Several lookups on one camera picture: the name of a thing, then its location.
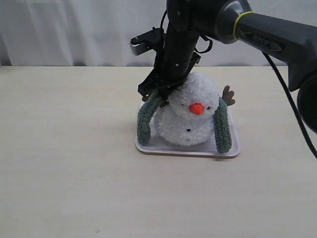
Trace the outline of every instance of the plush toy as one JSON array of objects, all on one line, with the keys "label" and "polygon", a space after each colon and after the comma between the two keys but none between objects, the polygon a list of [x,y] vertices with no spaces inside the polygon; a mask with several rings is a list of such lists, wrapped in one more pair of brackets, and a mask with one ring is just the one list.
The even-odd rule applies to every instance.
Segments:
[{"label": "plush toy", "polygon": [[227,153],[232,146],[227,107],[235,103],[233,95],[226,86],[221,97],[208,77],[192,72],[166,101],[158,91],[149,96],[138,114],[138,141],[148,144],[153,118],[159,136],[172,144],[197,145],[214,135],[218,153]]}]

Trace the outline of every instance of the white tray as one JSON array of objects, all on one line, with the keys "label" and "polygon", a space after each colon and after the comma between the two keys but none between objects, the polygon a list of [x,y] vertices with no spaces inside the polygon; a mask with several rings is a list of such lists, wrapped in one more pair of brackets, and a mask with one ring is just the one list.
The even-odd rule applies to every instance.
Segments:
[{"label": "white tray", "polygon": [[180,157],[208,157],[217,159],[231,159],[240,154],[241,146],[238,138],[237,130],[233,123],[232,113],[228,108],[229,127],[232,137],[231,150],[226,154],[217,153],[214,134],[211,134],[210,139],[204,143],[193,146],[179,146],[171,144],[161,138],[153,125],[153,120],[150,122],[151,139],[146,146],[142,146],[135,137],[136,148],[143,154],[147,155],[166,155],[166,156],[180,156]]}]

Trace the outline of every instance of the yellow ring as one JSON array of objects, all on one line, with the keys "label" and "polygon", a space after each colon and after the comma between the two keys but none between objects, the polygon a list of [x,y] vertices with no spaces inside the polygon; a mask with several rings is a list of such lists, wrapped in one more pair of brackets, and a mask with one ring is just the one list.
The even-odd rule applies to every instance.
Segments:
[{"label": "yellow ring", "polygon": [[241,19],[242,16],[246,15],[246,14],[250,14],[250,13],[254,13],[253,11],[246,11],[246,12],[243,12],[242,14],[240,14],[238,16],[238,18],[236,19],[236,21],[234,22],[234,26],[233,26],[233,37],[238,40],[238,38],[236,37],[236,31],[237,31],[237,25],[238,25],[238,22],[239,20]]}]

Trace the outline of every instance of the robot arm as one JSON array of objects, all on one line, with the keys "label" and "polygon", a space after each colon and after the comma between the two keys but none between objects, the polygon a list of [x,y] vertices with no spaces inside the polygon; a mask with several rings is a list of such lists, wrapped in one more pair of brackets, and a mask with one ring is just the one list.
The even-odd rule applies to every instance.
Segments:
[{"label": "robot arm", "polygon": [[300,114],[317,133],[317,27],[254,13],[247,0],[167,0],[167,16],[166,34],[153,29],[131,40],[135,55],[158,53],[140,94],[168,94],[183,82],[200,59],[195,47],[201,35],[224,44],[242,41],[288,65],[288,89],[300,89]]}]

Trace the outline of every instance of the orange nose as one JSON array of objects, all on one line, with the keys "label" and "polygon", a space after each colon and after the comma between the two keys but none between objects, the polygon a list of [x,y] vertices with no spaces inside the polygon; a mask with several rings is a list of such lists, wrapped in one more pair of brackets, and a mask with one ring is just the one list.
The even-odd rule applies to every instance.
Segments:
[{"label": "orange nose", "polygon": [[191,113],[201,115],[203,113],[204,106],[200,103],[195,103],[189,106]]}]

